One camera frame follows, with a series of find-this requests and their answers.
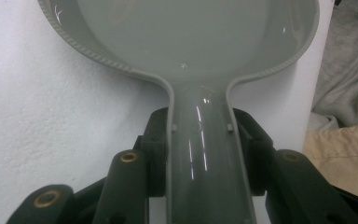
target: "gray plastic spoon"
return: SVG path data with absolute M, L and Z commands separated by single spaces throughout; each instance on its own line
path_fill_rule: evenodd
M 39 4 L 76 50 L 168 91 L 167 222 L 255 223 L 227 94 L 235 84 L 277 73 L 305 52 L 316 33 L 317 0 Z

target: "white surface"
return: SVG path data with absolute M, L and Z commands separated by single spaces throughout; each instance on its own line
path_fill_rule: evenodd
M 252 114 L 276 148 L 302 148 L 333 1 L 321 1 L 310 49 L 279 75 L 240 85 L 233 104 Z M 168 105 L 152 83 L 125 77 L 72 50 L 36 1 L 0 1 L 0 223 L 48 184 L 75 191 L 104 177 L 148 117 Z M 162 200 L 152 224 L 165 223 Z M 269 223 L 262 199 L 258 223 Z

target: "spoon handle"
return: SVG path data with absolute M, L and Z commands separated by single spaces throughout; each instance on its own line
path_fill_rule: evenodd
M 167 135 L 168 223 L 255 223 L 226 94 L 202 86 L 175 94 Z

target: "beige fabric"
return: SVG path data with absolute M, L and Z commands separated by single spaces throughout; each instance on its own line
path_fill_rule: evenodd
M 330 184 L 358 196 L 358 126 L 310 132 L 303 153 Z

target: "black mechanical clamp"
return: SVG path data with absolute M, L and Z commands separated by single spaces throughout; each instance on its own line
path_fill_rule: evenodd
M 106 178 L 75 194 L 65 185 L 38 189 L 7 224 L 149 223 L 148 198 L 165 194 L 167 113 L 151 115 L 144 135 L 113 158 Z M 358 224 L 358 197 L 330 186 L 301 153 L 275 150 L 249 114 L 234 113 L 252 194 L 267 192 L 271 223 Z

